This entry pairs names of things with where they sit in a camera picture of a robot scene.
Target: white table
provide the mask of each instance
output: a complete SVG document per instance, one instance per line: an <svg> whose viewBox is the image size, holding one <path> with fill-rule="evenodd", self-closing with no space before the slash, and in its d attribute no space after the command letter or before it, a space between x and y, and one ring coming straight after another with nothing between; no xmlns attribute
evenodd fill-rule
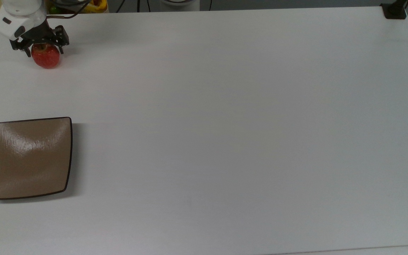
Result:
<svg viewBox="0 0 408 255"><path fill-rule="evenodd" d="M82 15L60 66L0 35L0 121L70 116L66 192L0 254L408 245L408 19L380 7Z"/></svg>

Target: wire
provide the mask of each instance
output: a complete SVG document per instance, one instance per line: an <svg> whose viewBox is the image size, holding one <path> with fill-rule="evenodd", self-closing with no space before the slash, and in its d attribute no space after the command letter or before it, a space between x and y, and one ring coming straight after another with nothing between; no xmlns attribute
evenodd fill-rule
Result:
<svg viewBox="0 0 408 255"><path fill-rule="evenodd" d="M50 2L52 2L52 3L54 3L55 5L58 5L58 6L74 6L74 5L82 5L82 4L84 4L85 3L85 1L82 1L82 2L76 2L76 3L73 3L73 4L63 4L63 3L58 3L58 2L56 2L55 0L50 0Z"/></svg>
<svg viewBox="0 0 408 255"><path fill-rule="evenodd" d="M86 2L82 2L81 4L83 4L83 6L77 12L75 12L72 16L50 15L50 16L47 16L47 19L71 19L71 18L77 16L79 13L81 13L81 11L84 10L84 8L86 8L86 6L90 2L91 2L91 0L86 0Z"/></svg>
<svg viewBox="0 0 408 255"><path fill-rule="evenodd" d="M119 8L118 8L118 10L116 11L116 13L118 13L118 12L119 12L120 7L122 7L122 5L124 4L124 2L125 2L125 0L122 0L122 3L120 3Z"/></svg>

